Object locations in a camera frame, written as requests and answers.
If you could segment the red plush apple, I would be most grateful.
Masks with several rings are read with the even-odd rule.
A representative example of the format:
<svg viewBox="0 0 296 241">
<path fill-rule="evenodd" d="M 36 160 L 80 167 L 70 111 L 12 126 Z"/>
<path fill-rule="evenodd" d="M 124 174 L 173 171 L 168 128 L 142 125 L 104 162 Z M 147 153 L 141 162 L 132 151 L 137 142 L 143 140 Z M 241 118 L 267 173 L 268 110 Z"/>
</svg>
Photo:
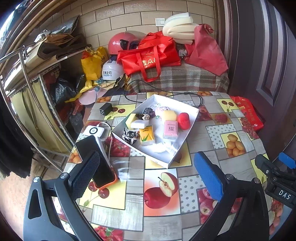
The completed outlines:
<svg viewBox="0 0 296 241">
<path fill-rule="evenodd" d="M 178 126 L 181 130 L 187 130 L 190 128 L 190 117 L 188 113 L 180 113 L 177 117 Z"/>
</svg>

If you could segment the pink tissue pack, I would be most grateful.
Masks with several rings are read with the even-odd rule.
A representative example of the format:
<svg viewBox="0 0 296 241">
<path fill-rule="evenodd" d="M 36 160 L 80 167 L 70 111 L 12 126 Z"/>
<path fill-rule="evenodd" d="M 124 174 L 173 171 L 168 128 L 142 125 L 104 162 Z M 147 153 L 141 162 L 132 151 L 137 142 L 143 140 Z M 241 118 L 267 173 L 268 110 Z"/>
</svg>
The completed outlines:
<svg viewBox="0 0 296 241">
<path fill-rule="evenodd" d="M 176 140 L 178 138 L 178 122 L 175 120 L 166 120 L 164 122 L 163 138 Z"/>
</svg>

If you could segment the black white scrunchie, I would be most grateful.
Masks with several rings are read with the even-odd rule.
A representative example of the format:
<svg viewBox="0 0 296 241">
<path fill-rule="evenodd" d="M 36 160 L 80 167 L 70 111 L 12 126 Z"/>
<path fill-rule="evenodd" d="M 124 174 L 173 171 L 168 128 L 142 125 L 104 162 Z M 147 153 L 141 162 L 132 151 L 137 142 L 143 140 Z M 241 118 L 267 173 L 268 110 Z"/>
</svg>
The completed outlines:
<svg viewBox="0 0 296 241">
<path fill-rule="evenodd" d="M 138 131 L 129 130 L 127 128 L 124 128 L 122 139 L 127 142 L 129 145 L 133 145 L 137 142 L 138 139 Z"/>
</svg>

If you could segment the yellow tissue pack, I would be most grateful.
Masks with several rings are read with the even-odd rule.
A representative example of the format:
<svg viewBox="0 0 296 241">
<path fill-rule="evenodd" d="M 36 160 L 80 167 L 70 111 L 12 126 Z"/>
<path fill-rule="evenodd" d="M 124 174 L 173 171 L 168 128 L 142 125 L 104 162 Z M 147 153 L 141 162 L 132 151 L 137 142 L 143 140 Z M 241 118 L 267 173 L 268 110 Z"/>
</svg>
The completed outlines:
<svg viewBox="0 0 296 241">
<path fill-rule="evenodd" d="M 142 146 L 148 146 L 156 143 L 152 126 L 146 126 L 145 128 L 139 129 L 138 132 L 140 144 Z"/>
</svg>

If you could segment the white foam block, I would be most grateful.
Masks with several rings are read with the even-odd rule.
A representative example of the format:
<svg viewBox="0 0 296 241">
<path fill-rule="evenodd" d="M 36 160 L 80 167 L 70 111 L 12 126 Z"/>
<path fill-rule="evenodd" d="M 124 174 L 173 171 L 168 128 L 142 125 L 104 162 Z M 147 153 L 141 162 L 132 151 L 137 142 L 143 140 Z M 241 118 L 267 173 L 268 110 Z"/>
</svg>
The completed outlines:
<svg viewBox="0 0 296 241">
<path fill-rule="evenodd" d="M 149 120 L 135 120 L 130 123 L 130 129 L 143 129 L 149 126 Z"/>
</svg>

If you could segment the dark purple scrunchie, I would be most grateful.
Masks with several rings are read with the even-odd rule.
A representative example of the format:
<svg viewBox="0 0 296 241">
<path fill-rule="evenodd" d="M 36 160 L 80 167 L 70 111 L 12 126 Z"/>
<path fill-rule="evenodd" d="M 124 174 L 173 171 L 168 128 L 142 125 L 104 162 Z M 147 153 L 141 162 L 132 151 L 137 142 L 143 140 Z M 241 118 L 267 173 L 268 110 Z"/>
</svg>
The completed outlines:
<svg viewBox="0 0 296 241">
<path fill-rule="evenodd" d="M 149 115 L 150 118 L 154 118 L 156 116 L 152 108 L 145 108 L 143 114 Z"/>
</svg>

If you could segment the red gift bag on chair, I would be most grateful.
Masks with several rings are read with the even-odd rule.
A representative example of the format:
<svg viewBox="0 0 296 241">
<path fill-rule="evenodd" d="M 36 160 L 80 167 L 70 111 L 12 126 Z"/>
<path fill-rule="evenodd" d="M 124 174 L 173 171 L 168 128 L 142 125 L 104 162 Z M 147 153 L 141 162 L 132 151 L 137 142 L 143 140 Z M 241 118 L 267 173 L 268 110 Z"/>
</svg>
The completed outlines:
<svg viewBox="0 0 296 241">
<path fill-rule="evenodd" d="M 255 131 L 261 130 L 264 125 L 259 116 L 257 115 L 251 101 L 241 96 L 230 96 L 235 104 L 239 107 L 241 112 L 247 118 Z"/>
</svg>

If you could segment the smartphone with orange case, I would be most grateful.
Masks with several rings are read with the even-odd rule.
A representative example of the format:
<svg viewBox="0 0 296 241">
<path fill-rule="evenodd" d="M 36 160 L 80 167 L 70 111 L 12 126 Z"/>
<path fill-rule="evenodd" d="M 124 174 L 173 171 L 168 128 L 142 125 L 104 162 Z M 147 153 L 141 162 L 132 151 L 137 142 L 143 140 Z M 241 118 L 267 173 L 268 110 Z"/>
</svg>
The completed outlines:
<svg viewBox="0 0 296 241">
<path fill-rule="evenodd" d="M 81 160 L 87 162 L 87 168 L 92 174 L 91 179 L 96 188 L 102 189 L 117 181 L 117 176 L 107 160 L 104 149 L 100 148 L 94 136 L 78 141 L 76 150 Z"/>
</svg>

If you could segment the fruit pattern tablecloth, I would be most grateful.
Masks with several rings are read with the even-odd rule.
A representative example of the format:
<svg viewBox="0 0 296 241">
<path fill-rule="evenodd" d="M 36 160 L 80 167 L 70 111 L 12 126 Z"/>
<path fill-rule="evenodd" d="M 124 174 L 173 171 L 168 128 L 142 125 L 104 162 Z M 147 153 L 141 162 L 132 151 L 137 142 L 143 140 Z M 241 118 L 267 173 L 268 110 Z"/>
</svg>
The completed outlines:
<svg viewBox="0 0 296 241">
<path fill-rule="evenodd" d="M 164 168 L 110 136 L 117 126 L 151 93 L 100 97 L 87 113 L 86 126 L 100 125 L 118 171 L 118 181 L 105 190 L 90 185 L 77 200 L 91 226 L 103 240 L 189 240 L 215 206 L 194 167 L 194 156 L 203 151 L 223 171 L 244 180 L 266 176 L 255 166 L 255 156 L 265 155 L 261 139 L 226 93 L 199 91 L 165 93 L 199 109 L 178 158 Z M 100 114 L 111 103 L 113 112 Z"/>
</svg>

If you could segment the white power bank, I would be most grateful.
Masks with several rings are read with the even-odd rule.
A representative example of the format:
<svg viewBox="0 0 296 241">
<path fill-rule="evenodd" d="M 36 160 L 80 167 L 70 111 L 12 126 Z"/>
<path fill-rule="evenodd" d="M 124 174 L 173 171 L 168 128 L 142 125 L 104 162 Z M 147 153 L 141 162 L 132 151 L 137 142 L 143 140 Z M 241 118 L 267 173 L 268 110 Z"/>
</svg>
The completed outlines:
<svg viewBox="0 0 296 241">
<path fill-rule="evenodd" d="M 86 136 L 95 136 L 96 138 L 101 138 L 105 129 L 100 126 L 89 125 L 85 128 L 83 134 Z"/>
</svg>

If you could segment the black power adapter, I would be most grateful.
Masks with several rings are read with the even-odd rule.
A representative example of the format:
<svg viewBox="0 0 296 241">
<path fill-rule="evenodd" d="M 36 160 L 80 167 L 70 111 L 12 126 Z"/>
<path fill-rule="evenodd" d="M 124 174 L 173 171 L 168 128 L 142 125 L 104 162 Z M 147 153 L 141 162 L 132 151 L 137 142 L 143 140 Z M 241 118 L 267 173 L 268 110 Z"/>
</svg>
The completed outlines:
<svg viewBox="0 0 296 241">
<path fill-rule="evenodd" d="M 103 116 L 107 116 L 111 112 L 113 112 L 113 106 L 111 103 L 107 102 L 103 106 L 100 107 L 99 109 L 100 114 Z"/>
</svg>

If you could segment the metal shelf rack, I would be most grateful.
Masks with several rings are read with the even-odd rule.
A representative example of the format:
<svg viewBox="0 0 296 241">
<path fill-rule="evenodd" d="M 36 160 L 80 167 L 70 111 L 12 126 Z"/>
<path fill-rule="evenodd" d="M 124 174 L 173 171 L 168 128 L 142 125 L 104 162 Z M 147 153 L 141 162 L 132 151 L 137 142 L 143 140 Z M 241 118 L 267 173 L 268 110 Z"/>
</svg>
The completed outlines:
<svg viewBox="0 0 296 241">
<path fill-rule="evenodd" d="M 36 104 L 38 110 L 40 111 L 41 115 L 43 116 L 45 122 L 47 123 L 47 125 L 49 126 L 49 128 L 52 130 L 52 132 L 54 133 L 54 135 L 58 138 L 58 140 L 63 144 L 63 146 L 67 149 L 68 152 L 70 152 L 73 148 L 74 142 L 72 137 L 69 135 L 69 132 L 66 130 L 65 125 L 63 124 L 62 120 L 60 119 L 60 117 L 58 116 L 55 107 L 53 106 L 51 97 L 48 93 L 47 88 L 45 87 L 44 84 L 44 79 L 43 79 L 43 74 L 47 73 L 51 67 L 57 65 L 58 63 L 60 63 L 63 60 L 69 59 L 77 54 L 80 54 L 84 51 L 83 48 L 72 52 L 68 55 L 65 55 L 63 58 L 60 59 L 56 59 L 56 57 L 53 57 L 53 61 L 48 60 L 47 63 L 45 64 L 44 67 L 42 67 L 35 75 L 36 77 L 33 79 L 29 78 L 29 75 L 27 73 L 27 69 L 26 69 L 26 65 L 25 65 L 25 59 L 29 57 L 29 54 L 27 53 L 27 49 L 28 48 L 32 48 L 32 50 L 36 50 L 36 48 L 39 47 L 38 44 L 30 44 L 28 46 L 22 46 L 18 49 L 16 49 L 15 51 L 12 51 L 11 53 L 3 56 L 1 58 L 1 63 L 6 62 L 7 60 L 9 60 L 11 57 L 18 55 L 19 60 L 20 60 L 20 66 L 24 75 L 24 79 L 26 81 L 25 84 L 23 85 L 19 85 L 18 89 L 14 89 L 11 92 L 9 92 L 8 94 L 6 94 L 6 91 L 4 90 L 3 85 L 1 85 L 1 95 L 4 99 L 4 102 L 6 104 L 6 107 L 9 109 L 9 112 L 12 116 L 12 118 L 14 119 L 14 121 L 16 122 L 17 126 L 20 128 L 21 132 L 24 134 L 24 136 L 28 139 L 28 141 L 31 143 L 31 145 L 33 146 L 33 150 L 35 152 L 38 152 L 41 156 L 43 156 L 43 158 L 48 161 L 55 169 L 57 169 L 59 172 L 63 172 L 63 165 L 66 162 L 66 160 L 64 159 L 63 162 L 61 163 L 61 165 L 59 166 L 53 159 L 49 158 L 49 156 L 47 155 L 47 153 L 49 152 L 49 150 L 47 149 L 43 149 L 39 146 L 39 144 L 37 143 L 37 141 L 35 140 L 35 138 L 30 134 L 30 132 L 26 129 L 26 127 L 22 124 L 22 122 L 20 121 L 20 119 L 18 118 L 18 115 L 16 114 L 16 112 L 14 112 L 12 105 L 10 104 L 9 100 L 10 97 L 13 96 L 14 94 L 20 92 L 23 88 L 27 87 L 29 89 L 29 93 L 31 94 L 34 103 Z M 69 140 L 69 142 L 71 143 L 71 145 L 67 145 L 67 143 L 62 139 L 62 136 L 56 132 L 54 126 L 52 125 L 52 123 L 50 122 L 49 117 L 46 115 L 44 109 L 42 108 L 41 103 L 39 102 L 39 99 L 37 98 L 37 95 L 33 89 L 32 86 L 32 82 L 35 80 L 39 80 L 41 83 L 41 89 L 43 91 L 43 95 L 45 96 L 47 102 L 48 102 L 48 106 L 49 109 L 52 111 L 52 114 L 55 118 L 55 120 L 58 123 L 59 128 L 62 130 L 62 132 L 64 133 L 64 135 L 67 137 L 67 139 Z"/>
</svg>

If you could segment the plaid blanket covered furniture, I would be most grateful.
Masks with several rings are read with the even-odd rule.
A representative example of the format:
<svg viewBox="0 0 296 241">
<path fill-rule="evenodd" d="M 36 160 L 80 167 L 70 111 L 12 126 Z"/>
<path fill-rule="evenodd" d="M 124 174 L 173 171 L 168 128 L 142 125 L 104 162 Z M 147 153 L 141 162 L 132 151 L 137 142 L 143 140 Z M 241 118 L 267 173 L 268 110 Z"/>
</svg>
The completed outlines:
<svg viewBox="0 0 296 241">
<path fill-rule="evenodd" d="M 127 90 L 130 94 L 153 91 L 217 91 L 227 92 L 230 84 L 227 73 L 218 76 L 199 67 L 181 63 L 181 66 L 161 68 L 161 75 L 145 82 L 140 72 L 130 76 Z"/>
</svg>

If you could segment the white foam tray box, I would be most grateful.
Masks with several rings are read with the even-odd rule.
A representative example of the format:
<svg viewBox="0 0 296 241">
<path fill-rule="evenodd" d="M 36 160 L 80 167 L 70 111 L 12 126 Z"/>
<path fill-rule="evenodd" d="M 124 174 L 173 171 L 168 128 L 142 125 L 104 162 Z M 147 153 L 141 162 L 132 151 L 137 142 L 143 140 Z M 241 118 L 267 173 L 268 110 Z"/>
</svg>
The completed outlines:
<svg viewBox="0 0 296 241">
<path fill-rule="evenodd" d="M 184 144 L 189 132 L 191 131 L 193 124 L 198 116 L 199 109 L 175 100 L 173 98 L 161 96 L 161 95 L 152 95 L 147 100 L 145 100 L 142 104 L 140 104 L 137 108 L 135 108 L 132 113 L 141 113 L 144 111 L 145 108 L 152 108 L 155 110 L 158 107 L 168 107 L 173 110 L 176 114 L 187 113 L 189 115 L 190 127 L 187 130 L 178 131 L 178 138 L 176 139 L 174 146 L 177 148 L 176 151 L 178 152 L 182 145 Z M 125 128 L 127 128 L 125 121 L 128 117 L 125 117 L 117 126 L 112 129 L 112 134 L 115 138 L 120 140 L 125 145 L 129 146 L 130 148 L 138 151 L 142 155 L 146 156 L 148 159 L 152 160 L 153 162 L 159 164 L 164 168 L 169 168 L 173 159 L 175 158 L 177 153 L 171 154 L 163 147 L 163 151 L 159 152 L 160 149 L 156 147 L 155 144 L 142 146 L 140 141 L 136 141 L 134 144 L 129 144 L 122 138 L 122 134 Z M 165 141 L 163 138 L 164 134 L 164 124 L 165 121 L 162 118 L 152 118 L 150 120 L 149 125 L 152 126 L 153 131 L 156 133 L 156 143 L 162 143 Z"/>
</svg>

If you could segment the black plastic bag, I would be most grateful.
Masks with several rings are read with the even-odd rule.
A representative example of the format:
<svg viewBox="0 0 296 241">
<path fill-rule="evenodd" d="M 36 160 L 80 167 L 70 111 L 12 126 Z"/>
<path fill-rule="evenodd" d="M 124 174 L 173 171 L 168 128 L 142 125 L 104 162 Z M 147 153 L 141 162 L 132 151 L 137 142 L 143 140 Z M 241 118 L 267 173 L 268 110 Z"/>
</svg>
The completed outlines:
<svg viewBox="0 0 296 241">
<path fill-rule="evenodd" d="M 73 77 L 66 72 L 62 72 L 56 82 L 51 85 L 51 97 L 55 104 L 62 104 L 73 98 L 85 86 L 85 75 Z"/>
</svg>

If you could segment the dull red nonwoven bag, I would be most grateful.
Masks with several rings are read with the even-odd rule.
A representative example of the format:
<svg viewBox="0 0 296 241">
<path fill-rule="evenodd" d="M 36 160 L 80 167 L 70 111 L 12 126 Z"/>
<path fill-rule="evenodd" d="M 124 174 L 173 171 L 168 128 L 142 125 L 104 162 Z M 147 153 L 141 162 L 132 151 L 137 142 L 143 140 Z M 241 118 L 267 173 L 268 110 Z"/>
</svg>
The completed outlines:
<svg viewBox="0 0 296 241">
<path fill-rule="evenodd" d="M 212 32 L 208 24 L 195 27 L 194 42 L 191 45 L 185 44 L 187 56 L 184 61 L 220 76 L 228 70 L 228 66 L 219 45 L 210 35 Z"/>
</svg>

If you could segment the yellow plastic bag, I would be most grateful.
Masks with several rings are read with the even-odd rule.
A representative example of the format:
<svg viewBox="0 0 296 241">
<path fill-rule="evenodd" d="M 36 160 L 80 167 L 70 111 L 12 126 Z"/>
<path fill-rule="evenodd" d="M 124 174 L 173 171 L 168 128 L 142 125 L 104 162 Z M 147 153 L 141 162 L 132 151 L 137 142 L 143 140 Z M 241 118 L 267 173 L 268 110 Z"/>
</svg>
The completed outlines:
<svg viewBox="0 0 296 241">
<path fill-rule="evenodd" d="M 86 47 L 81 57 L 86 80 L 98 80 L 102 76 L 102 67 L 107 60 L 108 55 L 104 47 L 98 47 L 96 51 Z"/>
</svg>

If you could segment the white helmet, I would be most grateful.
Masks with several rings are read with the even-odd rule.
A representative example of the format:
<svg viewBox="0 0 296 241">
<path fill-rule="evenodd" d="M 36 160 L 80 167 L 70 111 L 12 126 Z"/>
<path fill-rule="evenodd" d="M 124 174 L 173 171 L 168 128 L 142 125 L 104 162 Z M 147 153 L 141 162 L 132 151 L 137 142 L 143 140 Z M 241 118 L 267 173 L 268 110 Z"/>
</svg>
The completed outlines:
<svg viewBox="0 0 296 241">
<path fill-rule="evenodd" d="M 124 75 L 124 73 L 123 66 L 118 64 L 116 60 L 109 59 L 102 67 L 103 80 L 117 80 Z"/>
</svg>

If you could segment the cream foam roll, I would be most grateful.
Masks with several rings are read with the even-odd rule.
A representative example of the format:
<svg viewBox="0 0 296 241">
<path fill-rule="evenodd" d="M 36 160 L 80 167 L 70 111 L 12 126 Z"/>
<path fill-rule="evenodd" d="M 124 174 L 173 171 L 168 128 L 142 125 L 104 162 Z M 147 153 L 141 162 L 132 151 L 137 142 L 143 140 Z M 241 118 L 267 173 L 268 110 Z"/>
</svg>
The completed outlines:
<svg viewBox="0 0 296 241">
<path fill-rule="evenodd" d="M 191 45 L 195 39 L 194 29 L 198 25 L 194 23 L 189 13 L 180 13 L 166 19 L 162 32 L 164 36 L 173 38 L 178 44 Z"/>
</svg>

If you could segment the red helmet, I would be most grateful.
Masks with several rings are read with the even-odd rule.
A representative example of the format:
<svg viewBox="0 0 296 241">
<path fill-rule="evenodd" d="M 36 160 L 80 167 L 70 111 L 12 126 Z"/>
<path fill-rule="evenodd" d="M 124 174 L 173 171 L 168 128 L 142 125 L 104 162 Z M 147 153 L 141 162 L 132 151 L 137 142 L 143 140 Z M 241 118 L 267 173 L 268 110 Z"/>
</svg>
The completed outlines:
<svg viewBox="0 0 296 241">
<path fill-rule="evenodd" d="M 119 51 L 136 49 L 140 39 L 129 32 L 115 34 L 108 43 L 108 52 L 110 55 L 117 55 Z"/>
</svg>

